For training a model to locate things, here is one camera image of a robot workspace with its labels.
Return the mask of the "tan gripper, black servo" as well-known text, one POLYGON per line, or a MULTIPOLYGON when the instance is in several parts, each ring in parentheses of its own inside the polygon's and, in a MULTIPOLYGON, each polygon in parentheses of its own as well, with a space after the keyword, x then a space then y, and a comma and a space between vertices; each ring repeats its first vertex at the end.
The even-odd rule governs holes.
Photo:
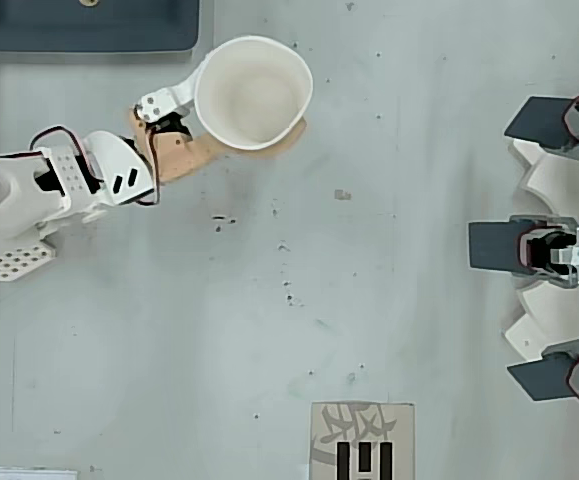
POLYGON ((129 114, 135 150, 160 183, 170 183, 203 168, 219 155, 278 156, 290 150, 307 127, 302 117, 278 142, 260 150, 228 146, 210 134, 193 137, 183 117, 193 109, 196 87, 207 59, 184 80, 145 94, 129 114))

